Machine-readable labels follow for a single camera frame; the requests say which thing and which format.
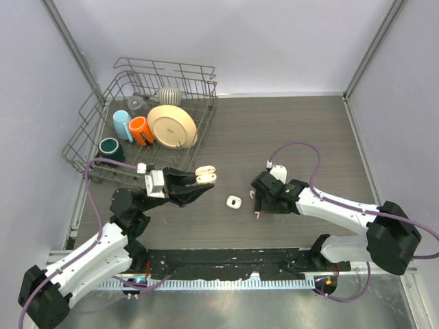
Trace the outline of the pink earbud case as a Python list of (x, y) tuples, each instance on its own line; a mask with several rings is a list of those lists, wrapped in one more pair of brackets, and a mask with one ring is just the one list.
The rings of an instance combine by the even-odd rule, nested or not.
[(201, 166), (195, 170), (195, 182), (197, 184), (213, 184), (216, 180), (216, 168), (212, 165)]

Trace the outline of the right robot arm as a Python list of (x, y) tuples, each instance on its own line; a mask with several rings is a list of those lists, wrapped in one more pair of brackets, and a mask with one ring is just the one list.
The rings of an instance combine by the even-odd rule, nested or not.
[(262, 171), (251, 182), (255, 212), (316, 217), (352, 231), (352, 236), (320, 235), (312, 245), (310, 263), (324, 271), (341, 262), (373, 262), (401, 276), (416, 251), (420, 232), (394, 202), (359, 204), (313, 190), (299, 180), (285, 182)]

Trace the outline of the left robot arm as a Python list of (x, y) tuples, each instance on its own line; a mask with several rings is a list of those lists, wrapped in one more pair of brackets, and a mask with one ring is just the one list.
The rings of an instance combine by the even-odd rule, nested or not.
[(167, 203), (185, 207), (213, 188), (215, 167), (195, 172), (174, 168), (151, 169), (138, 164), (142, 188), (119, 188), (112, 195), (109, 222), (98, 233), (45, 269), (34, 265), (24, 276), (18, 303), (19, 327), (29, 317), (38, 328), (56, 328), (70, 310), (106, 279), (129, 271), (139, 273), (147, 261), (146, 248), (137, 241), (150, 222), (145, 212)]

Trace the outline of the white earbud charging case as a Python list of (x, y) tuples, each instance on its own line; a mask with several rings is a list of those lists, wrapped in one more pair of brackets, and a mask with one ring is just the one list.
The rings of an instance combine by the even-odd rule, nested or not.
[(227, 200), (226, 200), (226, 205), (229, 208), (232, 208), (232, 209), (235, 209), (235, 210), (241, 208), (241, 203), (242, 203), (241, 198), (238, 197), (238, 196), (234, 196), (234, 195), (229, 195), (227, 197)]

